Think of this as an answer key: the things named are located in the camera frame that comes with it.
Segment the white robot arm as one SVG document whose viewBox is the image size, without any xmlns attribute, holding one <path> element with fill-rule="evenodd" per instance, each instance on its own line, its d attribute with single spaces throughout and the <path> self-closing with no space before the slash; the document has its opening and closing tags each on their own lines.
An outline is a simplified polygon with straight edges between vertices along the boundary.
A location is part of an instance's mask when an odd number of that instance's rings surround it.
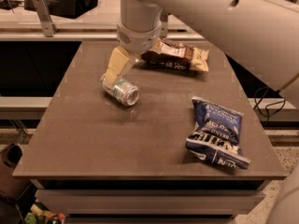
<svg viewBox="0 0 299 224">
<path fill-rule="evenodd" d="M 117 38 L 149 50 L 166 11 L 299 106 L 299 6 L 286 0 L 121 0 Z"/>
</svg>

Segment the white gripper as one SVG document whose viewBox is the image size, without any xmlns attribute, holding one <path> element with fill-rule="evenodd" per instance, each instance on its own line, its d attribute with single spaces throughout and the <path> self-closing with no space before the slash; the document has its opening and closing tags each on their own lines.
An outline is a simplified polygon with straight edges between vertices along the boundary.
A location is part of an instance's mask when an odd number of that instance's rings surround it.
<svg viewBox="0 0 299 224">
<path fill-rule="evenodd" d="M 115 84 L 121 77 L 129 72 L 134 66 L 145 62 L 142 53 L 147 52 L 157 42 L 162 28 L 162 23 L 148 32 L 135 32 L 126 28 L 120 21 L 117 24 L 117 39 L 120 47 L 112 50 L 105 79 L 110 84 Z"/>
</svg>

